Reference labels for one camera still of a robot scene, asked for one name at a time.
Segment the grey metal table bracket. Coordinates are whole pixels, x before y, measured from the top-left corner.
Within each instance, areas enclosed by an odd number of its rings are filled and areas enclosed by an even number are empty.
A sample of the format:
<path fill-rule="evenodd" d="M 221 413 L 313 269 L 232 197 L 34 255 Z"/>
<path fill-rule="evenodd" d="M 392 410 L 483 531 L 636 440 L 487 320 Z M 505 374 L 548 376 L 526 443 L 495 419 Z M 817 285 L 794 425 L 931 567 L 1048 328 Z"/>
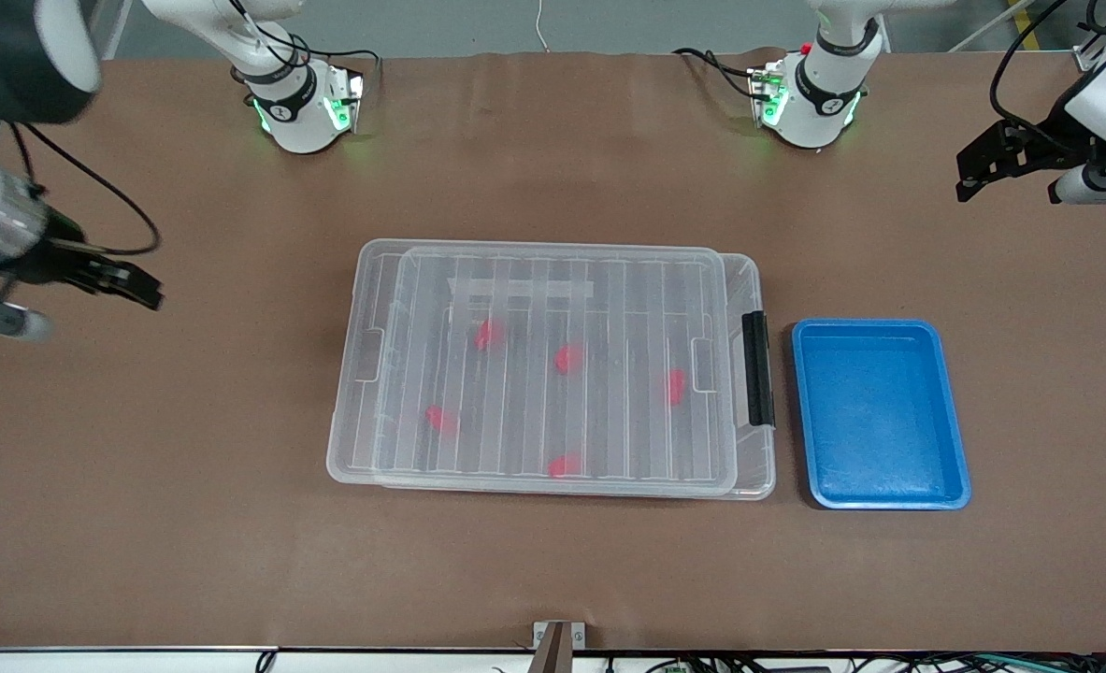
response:
<path fill-rule="evenodd" d="M 534 655 L 526 673 L 573 673 L 575 652 L 586 649 L 586 623 L 540 621 L 532 625 Z"/>

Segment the brown paper table cover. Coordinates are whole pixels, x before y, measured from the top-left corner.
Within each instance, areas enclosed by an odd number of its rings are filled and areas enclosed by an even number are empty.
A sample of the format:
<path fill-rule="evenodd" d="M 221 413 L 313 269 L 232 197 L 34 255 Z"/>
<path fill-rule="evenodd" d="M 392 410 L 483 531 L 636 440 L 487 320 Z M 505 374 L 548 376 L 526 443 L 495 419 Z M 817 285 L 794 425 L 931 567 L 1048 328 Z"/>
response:
<path fill-rule="evenodd" d="M 1048 174 L 954 201 L 990 54 L 887 54 L 797 152 L 681 56 L 393 60 L 359 136 L 279 151 L 225 64 L 107 63 L 49 136 L 165 236 L 160 311 L 22 287 L 0 336 L 0 648 L 1106 651 L 1106 206 Z M 699 246 L 759 268 L 776 486 L 759 503 L 416 493 L 325 465 L 379 237 Z M 810 503 L 789 327 L 941 334 L 972 499 Z"/>

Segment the blue plastic tray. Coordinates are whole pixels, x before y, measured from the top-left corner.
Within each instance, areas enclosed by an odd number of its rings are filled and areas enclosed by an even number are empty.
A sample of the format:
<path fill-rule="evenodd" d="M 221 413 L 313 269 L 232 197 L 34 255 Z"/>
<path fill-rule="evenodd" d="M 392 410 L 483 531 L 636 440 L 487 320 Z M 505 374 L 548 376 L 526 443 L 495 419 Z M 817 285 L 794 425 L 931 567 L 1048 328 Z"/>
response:
<path fill-rule="evenodd" d="M 834 510 L 954 511 L 972 486 L 941 336 L 902 319 L 791 332 L 808 489 Z"/>

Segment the aluminium frame post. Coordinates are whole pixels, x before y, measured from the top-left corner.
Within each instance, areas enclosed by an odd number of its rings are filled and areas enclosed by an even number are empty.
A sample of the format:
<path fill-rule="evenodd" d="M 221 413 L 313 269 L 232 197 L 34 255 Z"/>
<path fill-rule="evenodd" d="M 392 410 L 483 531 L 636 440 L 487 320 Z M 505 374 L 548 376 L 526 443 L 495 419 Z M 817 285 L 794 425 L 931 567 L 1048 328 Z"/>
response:
<path fill-rule="evenodd" d="M 1106 0 L 1085 0 L 1077 25 L 1085 37 L 1072 46 L 1072 52 L 1079 72 L 1086 72 L 1099 63 L 1106 48 Z"/>
<path fill-rule="evenodd" d="M 96 55 L 115 59 L 135 0 L 79 0 Z"/>

